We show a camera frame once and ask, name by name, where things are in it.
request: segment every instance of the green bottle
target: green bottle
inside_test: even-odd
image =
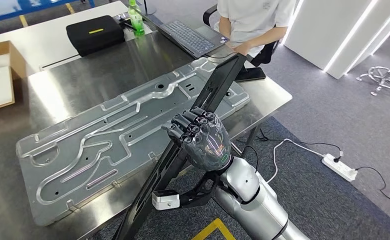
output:
[[[136,0],[129,0],[130,6],[137,9],[140,12],[139,6],[136,4]],[[131,20],[131,25],[136,29],[134,31],[135,36],[141,36],[145,34],[145,30],[143,29],[143,18],[142,16],[136,12],[134,9],[129,7],[129,15]]]

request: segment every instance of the black phone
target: black phone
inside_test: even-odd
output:
[[[236,77],[235,82],[242,83],[254,80],[264,79],[265,73],[260,67],[243,68]]]

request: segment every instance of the aluminum plate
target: aluminum plate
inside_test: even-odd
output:
[[[192,106],[215,65],[206,58],[176,69],[17,142],[31,212],[49,225],[158,160],[169,142],[161,125]],[[249,102],[237,84],[216,114]]]

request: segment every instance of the yellow stripe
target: yellow stripe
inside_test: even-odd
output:
[[[65,6],[68,8],[68,10],[70,11],[71,14],[75,13],[73,7],[69,3],[66,3]]]
[[[89,34],[94,34],[94,33],[101,32],[101,31],[103,31],[103,28],[90,31]]]
[[[200,231],[192,240],[204,240],[209,236],[215,229],[220,230],[221,234],[224,236],[226,240],[235,240],[230,231],[226,228],[224,223],[219,219],[215,219],[206,226],[202,231]]]
[[[215,226],[215,220],[200,231],[192,240],[204,240],[209,234],[211,234],[217,226]]]
[[[236,240],[219,218],[215,219],[214,222],[226,240]]]
[[[27,24],[27,21],[25,20],[25,17],[24,15],[20,15],[20,21],[21,21],[21,24],[23,25],[23,27],[28,27],[28,24]]]

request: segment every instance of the black chair armrest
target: black chair armrest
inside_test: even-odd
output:
[[[215,13],[217,11],[217,5],[215,4],[214,6],[210,7],[208,10],[206,10],[204,12],[204,16],[202,17],[202,19],[204,20],[204,23],[208,26],[211,26],[211,24],[209,23],[209,18],[211,17],[211,15],[213,13]]]

